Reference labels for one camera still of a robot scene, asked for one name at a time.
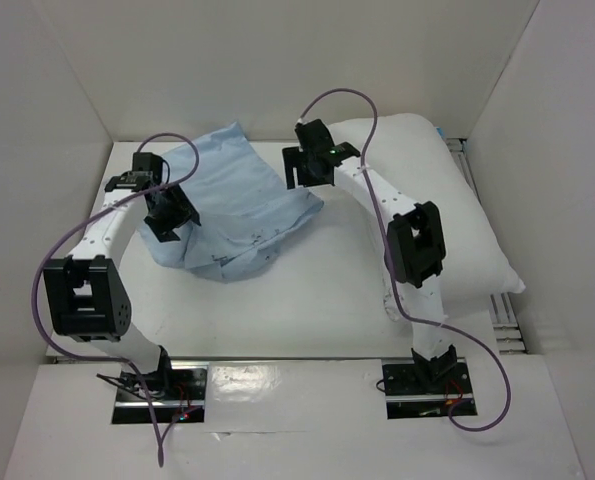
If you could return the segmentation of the light blue pillowcase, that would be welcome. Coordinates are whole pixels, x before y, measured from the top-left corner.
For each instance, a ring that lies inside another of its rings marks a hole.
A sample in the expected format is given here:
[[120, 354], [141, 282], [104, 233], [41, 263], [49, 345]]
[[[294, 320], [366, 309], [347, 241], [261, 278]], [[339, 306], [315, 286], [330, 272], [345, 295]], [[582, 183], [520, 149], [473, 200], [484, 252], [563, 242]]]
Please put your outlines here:
[[139, 234], [153, 260], [220, 282], [252, 277], [279, 255], [283, 240], [303, 227], [324, 202], [307, 189], [286, 188], [280, 176], [253, 149], [238, 123], [205, 134], [163, 154], [198, 210], [175, 233], [178, 241], [161, 243], [145, 224]]

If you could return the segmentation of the white pillow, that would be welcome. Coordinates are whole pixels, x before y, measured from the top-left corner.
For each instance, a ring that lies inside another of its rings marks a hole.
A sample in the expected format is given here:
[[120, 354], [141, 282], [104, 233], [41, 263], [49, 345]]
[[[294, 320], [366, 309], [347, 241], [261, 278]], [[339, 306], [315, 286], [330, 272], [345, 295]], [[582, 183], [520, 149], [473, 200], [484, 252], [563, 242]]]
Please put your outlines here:
[[367, 163], [403, 194], [438, 207], [447, 250], [439, 276], [443, 300], [525, 290], [484, 210], [429, 120], [412, 113], [379, 117]]

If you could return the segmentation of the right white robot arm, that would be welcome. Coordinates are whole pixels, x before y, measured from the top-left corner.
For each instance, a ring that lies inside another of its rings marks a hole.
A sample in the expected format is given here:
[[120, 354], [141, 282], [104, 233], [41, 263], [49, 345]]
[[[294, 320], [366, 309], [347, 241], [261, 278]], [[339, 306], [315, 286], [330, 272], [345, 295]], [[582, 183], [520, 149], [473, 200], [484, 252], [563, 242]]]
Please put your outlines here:
[[413, 379], [421, 390], [437, 391], [457, 364], [444, 329], [439, 276], [446, 247], [438, 207], [401, 193], [348, 143], [321, 152], [287, 147], [282, 156], [288, 188], [335, 186], [375, 218], [391, 299], [412, 324]]

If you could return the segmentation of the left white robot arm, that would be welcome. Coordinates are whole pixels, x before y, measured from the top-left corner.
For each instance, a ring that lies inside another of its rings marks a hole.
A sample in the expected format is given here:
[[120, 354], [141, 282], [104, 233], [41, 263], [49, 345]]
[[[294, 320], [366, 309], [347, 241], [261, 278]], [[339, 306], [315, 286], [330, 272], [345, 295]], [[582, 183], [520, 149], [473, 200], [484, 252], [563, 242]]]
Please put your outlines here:
[[104, 188], [102, 217], [63, 258], [42, 268], [53, 330], [78, 343], [90, 343], [108, 357], [128, 360], [140, 370], [138, 385], [153, 399], [173, 390], [174, 374], [164, 347], [132, 324], [132, 305], [119, 266], [136, 230], [145, 226], [166, 246], [181, 240], [177, 230], [197, 224], [199, 213], [181, 187], [154, 193], [166, 162], [138, 166], [114, 176]]

